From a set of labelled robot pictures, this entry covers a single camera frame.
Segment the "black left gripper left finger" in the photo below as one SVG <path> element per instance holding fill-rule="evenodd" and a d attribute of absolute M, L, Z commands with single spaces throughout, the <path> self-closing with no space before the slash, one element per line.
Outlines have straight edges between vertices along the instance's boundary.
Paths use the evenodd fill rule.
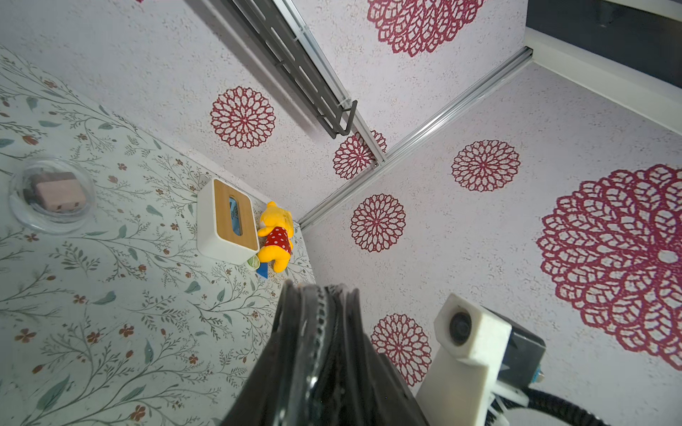
<path fill-rule="evenodd" d="M 222 420 L 222 426 L 273 425 L 281 381 L 279 333 L 273 334 L 252 369 L 241 393 Z"/>

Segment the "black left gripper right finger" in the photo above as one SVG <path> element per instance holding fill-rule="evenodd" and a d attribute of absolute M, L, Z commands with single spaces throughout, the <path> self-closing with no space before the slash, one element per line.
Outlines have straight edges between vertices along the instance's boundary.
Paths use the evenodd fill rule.
<path fill-rule="evenodd" d="M 427 425 L 415 397 L 387 356 L 368 355 L 373 408 L 371 425 Z"/>

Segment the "black rimmed round lid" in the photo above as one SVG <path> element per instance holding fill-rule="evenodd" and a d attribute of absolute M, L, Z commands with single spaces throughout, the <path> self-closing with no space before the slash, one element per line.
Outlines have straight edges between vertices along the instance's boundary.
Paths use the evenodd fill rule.
<path fill-rule="evenodd" d="M 271 336 L 279 369 L 271 424 L 377 424 L 358 290 L 286 282 Z"/>

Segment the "pink charger plug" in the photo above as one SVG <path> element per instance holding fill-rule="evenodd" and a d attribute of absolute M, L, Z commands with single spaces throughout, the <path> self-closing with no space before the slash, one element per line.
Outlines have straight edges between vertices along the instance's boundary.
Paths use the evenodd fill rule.
<path fill-rule="evenodd" d="M 46 211 L 77 211 L 87 204 L 85 190 L 71 172 L 41 173 L 32 176 L 30 182 L 38 203 Z"/>

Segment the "blue toy block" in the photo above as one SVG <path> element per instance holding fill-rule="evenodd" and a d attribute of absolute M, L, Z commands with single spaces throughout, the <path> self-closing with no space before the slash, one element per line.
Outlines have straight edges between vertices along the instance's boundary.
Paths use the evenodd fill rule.
<path fill-rule="evenodd" d="M 259 268 L 256 270 L 257 275 L 259 277 L 262 277 L 263 279 L 267 280 L 268 279 L 268 264 L 261 264 Z"/>

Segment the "yellow plush bear toy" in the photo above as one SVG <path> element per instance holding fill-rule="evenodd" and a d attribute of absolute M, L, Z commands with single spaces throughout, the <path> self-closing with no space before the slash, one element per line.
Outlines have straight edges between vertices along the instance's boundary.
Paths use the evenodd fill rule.
<path fill-rule="evenodd" d="M 275 202 L 268 202 L 261 214 L 260 223 L 261 229 L 258 230 L 258 236 L 265 239 L 265 244 L 259 250 L 259 261 L 261 264 L 272 263 L 275 273 L 283 273 L 291 261 L 293 252 L 292 215 Z"/>

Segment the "white wooden-top tissue box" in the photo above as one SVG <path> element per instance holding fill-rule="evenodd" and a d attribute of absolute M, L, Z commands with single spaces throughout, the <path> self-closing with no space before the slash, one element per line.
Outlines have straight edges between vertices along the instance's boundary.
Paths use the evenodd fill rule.
<path fill-rule="evenodd" d="M 197 249 L 212 259 L 245 264 L 259 251 L 250 197 L 220 179 L 211 179 L 197 198 Z"/>

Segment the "grey wall shelf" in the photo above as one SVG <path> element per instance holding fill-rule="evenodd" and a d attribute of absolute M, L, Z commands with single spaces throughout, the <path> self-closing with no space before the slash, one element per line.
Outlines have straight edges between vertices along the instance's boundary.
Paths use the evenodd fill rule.
<path fill-rule="evenodd" d="M 353 130 L 352 99 L 292 1 L 225 1 L 331 138 Z"/>

